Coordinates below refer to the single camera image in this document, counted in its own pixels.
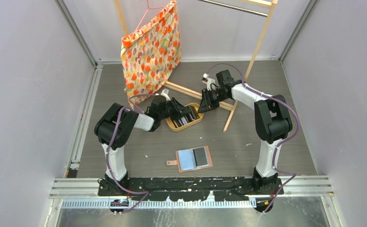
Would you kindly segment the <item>tan oval card tray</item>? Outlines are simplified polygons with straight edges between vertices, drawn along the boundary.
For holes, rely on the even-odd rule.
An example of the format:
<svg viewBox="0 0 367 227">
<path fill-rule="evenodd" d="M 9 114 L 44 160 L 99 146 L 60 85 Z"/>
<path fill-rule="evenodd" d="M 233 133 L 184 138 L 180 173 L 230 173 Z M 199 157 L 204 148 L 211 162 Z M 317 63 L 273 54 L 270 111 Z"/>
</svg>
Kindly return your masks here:
<svg viewBox="0 0 367 227">
<path fill-rule="evenodd" d="M 186 107 L 188 107 L 190 109 L 190 113 L 178 120 L 172 120 L 171 118 L 167 118 L 166 122 L 168 127 L 174 131 L 174 132 L 178 132 L 181 130 L 184 130 L 190 126 L 193 126 L 197 123 L 200 123 L 203 119 L 203 114 L 202 113 L 198 113 L 198 109 L 200 107 L 199 104 L 197 103 L 190 103 L 188 105 L 186 105 Z"/>
</svg>

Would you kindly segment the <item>dark credit card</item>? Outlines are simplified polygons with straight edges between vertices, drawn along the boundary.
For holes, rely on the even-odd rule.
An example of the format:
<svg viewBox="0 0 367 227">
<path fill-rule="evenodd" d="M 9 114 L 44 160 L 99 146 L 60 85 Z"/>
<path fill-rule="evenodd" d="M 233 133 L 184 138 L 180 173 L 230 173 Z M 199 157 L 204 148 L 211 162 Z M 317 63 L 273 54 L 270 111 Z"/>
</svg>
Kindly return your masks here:
<svg viewBox="0 0 367 227">
<path fill-rule="evenodd" d="M 205 147 L 193 149 L 193 154 L 194 154 L 196 167 L 208 165 L 208 160 L 207 160 L 208 154 L 206 152 Z"/>
</svg>

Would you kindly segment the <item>pink leather card holder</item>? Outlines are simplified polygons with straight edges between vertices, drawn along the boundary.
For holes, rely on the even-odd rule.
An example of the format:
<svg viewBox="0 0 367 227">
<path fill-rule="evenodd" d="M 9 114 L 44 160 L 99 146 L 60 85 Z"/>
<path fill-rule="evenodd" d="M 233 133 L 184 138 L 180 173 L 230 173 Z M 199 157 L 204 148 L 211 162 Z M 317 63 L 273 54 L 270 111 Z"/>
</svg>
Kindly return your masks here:
<svg viewBox="0 0 367 227">
<path fill-rule="evenodd" d="M 212 161 L 212 158 L 211 158 L 211 153 L 210 153 L 209 147 L 208 146 L 202 146 L 202 147 L 205 147 L 206 152 L 208 154 L 208 157 L 207 157 L 208 165 L 201 166 L 201 167 L 196 167 L 194 154 L 193 154 L 193 149 L 195 149 L 195 148 L 177 150 L 175 152 L 176 159 L 166 161 L 166 165 L 167 166 L 177 166 L 178 171 L 180 173 L 213 167 L 213 161 Z"/>
</svg>

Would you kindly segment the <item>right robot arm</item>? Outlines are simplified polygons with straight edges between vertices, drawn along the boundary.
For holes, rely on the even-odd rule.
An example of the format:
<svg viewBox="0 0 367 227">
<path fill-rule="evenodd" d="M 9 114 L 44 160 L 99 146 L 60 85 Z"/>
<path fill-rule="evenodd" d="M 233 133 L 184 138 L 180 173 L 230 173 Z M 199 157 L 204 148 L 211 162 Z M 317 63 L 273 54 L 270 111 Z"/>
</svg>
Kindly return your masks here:
<svg viewBox="0 0 367 227">
<path fill-rule="evenodd" d="M 282 95 L 271 96 L 253 89 L 242 80 L 234 80 L 228 70 L 217 73 L 216 77 L 214 80 L 206 73 L 203 75 L 202 81 L 207 87 L 202 89 L 198 112 L 217 109 L 226 99 L 241 102 L 254 110 L 255 129 L 261 147 L 252 185 L 255 192 L 265 194 L 278 181 L 276 157 L 293 128 L 290 108 Z"/>
</svg>

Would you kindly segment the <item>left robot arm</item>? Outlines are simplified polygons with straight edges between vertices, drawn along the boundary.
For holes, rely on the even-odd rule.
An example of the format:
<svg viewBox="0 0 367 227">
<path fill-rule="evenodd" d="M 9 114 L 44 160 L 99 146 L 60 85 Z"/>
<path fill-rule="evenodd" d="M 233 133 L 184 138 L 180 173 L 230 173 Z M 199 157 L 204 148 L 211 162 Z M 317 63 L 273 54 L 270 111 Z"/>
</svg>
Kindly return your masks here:
<svg viewBox="0 0 367 227">
<path fill-rule="evenodd" d="M 124 161 L 124 147 L 133 129 L 154 132 L 164 119 L 184 126 L 199 118 L 196 110 L 184 106 L 175 98 L 155 95 L 145 112 L 114 103 L 94 128 L 94 133 L 102 145 L 106 160 L 104 178 L 98 180 L 101 195 L 110 193 L 121 196 L 127 193 L 129 180 Z"/>
</svg>

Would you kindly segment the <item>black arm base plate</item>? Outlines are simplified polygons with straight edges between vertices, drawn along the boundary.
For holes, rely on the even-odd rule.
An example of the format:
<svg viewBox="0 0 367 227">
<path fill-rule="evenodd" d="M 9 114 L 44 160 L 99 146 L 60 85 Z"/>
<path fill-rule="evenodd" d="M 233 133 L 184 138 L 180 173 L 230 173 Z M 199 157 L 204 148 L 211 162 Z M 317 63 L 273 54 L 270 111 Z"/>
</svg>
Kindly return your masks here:
<svg viewBox="0 0 367 227">
<path fill-rule="evenodd" d="M 281 179 L 275 184 L 257 187 L 251 177 L 131 177 L 123 179 L 120 189 L 113 179 L 97 179 L 99 196 L 122 196 L 133 201 L 246 201 L 250 195 L 268 198 L 278 192 Z"/>
</svg>

